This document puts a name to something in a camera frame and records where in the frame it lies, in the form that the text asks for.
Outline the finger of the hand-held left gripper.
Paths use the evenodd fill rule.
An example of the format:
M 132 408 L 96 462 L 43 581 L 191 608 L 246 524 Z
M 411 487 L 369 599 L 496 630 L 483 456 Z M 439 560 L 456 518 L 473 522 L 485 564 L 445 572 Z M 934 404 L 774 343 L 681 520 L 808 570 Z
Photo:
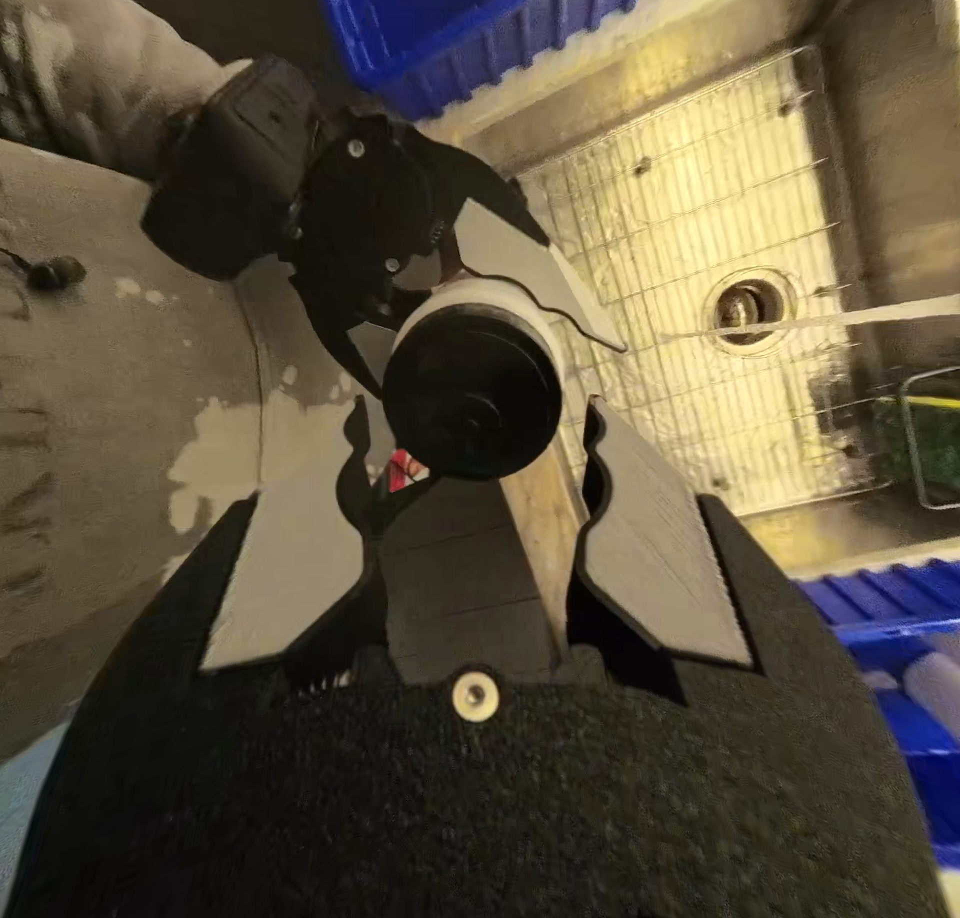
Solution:
M 399 333 L 373 323 L 357 324 L 346 332 L 351 352 L 349 374 L 378 401 L 396 401 L 405 386 L 405 359 Z
M 627 351 L 616 322 L 553 243 L 534 240 L 473 198 L 465 200 L 455 219 L 453 239 L 460 260 L 454 280 L 472 276 L 516 283 L 548 312 L 556 335 L 556 327 L 565 323 L 609 351 Z

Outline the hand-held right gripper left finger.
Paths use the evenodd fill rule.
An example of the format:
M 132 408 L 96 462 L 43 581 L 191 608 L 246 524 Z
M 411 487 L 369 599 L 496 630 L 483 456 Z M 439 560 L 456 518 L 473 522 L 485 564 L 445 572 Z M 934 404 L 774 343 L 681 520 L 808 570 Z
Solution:
M 201 672 L 350 672 L 379 639 L 366 400 L 332 411 L 318 456 L 256 494 Z

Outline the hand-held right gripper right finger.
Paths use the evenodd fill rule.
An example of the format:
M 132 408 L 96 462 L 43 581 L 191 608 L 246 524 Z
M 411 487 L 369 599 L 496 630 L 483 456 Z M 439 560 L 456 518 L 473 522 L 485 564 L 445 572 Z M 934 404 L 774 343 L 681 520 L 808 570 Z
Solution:
M 598 481 L 574 562 L 587 590 L 654 652 L 753 668 L 690 483 L 601 396 L 588 400 L 583 447 L 584 483 Z

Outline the black bottle cap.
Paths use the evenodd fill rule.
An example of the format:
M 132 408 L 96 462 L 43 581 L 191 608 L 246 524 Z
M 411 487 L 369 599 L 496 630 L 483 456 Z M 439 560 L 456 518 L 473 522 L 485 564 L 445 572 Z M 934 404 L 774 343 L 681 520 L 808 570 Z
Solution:
M 382 382 L 396 443 L 442 477 L 501 480 L 554 439 L 563 396 L 546 335 L 498 307 L 457 304 L 398 336 Z

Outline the blue plastic bin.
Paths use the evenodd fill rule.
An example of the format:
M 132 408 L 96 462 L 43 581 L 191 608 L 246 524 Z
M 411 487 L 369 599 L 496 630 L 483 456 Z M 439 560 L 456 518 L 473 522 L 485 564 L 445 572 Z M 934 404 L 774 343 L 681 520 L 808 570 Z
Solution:
M 959 725 L 942 724 L 903 685 L 907 667 L 932 651 L 959 665 L 958 560 L 863 567 L 797 584 L 871 689 L 908 768 L 935 858 L 958 871 Z
M 639 0 L 320 0 L 352 83 L 411 121 L 439 118 Z

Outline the person's left forearm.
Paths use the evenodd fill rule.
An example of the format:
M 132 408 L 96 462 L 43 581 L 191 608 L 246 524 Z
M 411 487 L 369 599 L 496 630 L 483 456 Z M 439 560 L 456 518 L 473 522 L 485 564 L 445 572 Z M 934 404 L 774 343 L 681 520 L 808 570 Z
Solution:
M 1 0 L 1 136 L 150 182 L 171 121 L 251 63 L 219 63 L 133 0 Z

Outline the red and white object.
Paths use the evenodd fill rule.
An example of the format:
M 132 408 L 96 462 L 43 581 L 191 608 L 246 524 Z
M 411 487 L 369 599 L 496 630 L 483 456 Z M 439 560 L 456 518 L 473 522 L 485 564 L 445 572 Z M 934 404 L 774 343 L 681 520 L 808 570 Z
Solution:
M 430 470 L 407 450 L 397 448 L 385 468 L 386 488 L 390 494 L 398 493 L 414 484 L 430 478 Z

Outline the sink drain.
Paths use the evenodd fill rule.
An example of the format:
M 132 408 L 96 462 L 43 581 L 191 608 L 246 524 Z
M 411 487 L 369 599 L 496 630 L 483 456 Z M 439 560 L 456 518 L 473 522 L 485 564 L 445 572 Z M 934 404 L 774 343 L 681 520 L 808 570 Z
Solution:
M 764 358 L 780 348 L 798 317 L 797 276 L 772 266 L 749 266 L 722 277 L 706 295 L 702 330 L 708 345 L 738 359 Z

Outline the green and yellow sponge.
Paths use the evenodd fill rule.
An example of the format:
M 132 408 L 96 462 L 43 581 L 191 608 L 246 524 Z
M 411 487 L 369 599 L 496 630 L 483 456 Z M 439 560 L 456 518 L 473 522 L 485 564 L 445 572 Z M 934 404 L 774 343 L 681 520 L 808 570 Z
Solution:
M 910 395 L 908 406 L 925 487 L 928 490 L 948 489 L 951 495 L 958 494 L 958 398 Z M 913 467 L 899 402 L 893 396 L 877 398 L 873 403 L 873 422 L 881 445 L 881 474 L 895 483 L 911 482 L 914 478 Z

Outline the running water stream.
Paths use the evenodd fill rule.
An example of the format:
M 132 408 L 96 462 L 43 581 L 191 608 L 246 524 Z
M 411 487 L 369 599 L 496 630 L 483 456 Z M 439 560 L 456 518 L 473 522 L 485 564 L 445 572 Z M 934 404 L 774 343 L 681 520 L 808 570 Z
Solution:
M 688 332 L 661 332 L 656 335 L 660 343 L 686 339 L 704 339 L 730 336 L 765 336 L 779 332 L 797 332 L 810 328 L 855 327 L 870 324 L 899 321 L 918 321 L 957 317 L 959 315 L 959 294 L 943 295 L 929 299 L 909 300 L 901 303 L 886 304 L 853 311 L 747 324 L 738 327 L 711 327 Z

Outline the person's blue jeans leg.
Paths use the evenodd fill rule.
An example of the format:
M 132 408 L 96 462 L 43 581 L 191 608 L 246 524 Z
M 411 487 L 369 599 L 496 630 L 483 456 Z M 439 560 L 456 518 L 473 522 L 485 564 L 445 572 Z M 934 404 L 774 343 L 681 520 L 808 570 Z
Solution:
M 43 784 L 70 721 L 45 732 L 1 765 L 1 913 L 16 876 L 23 843 Z

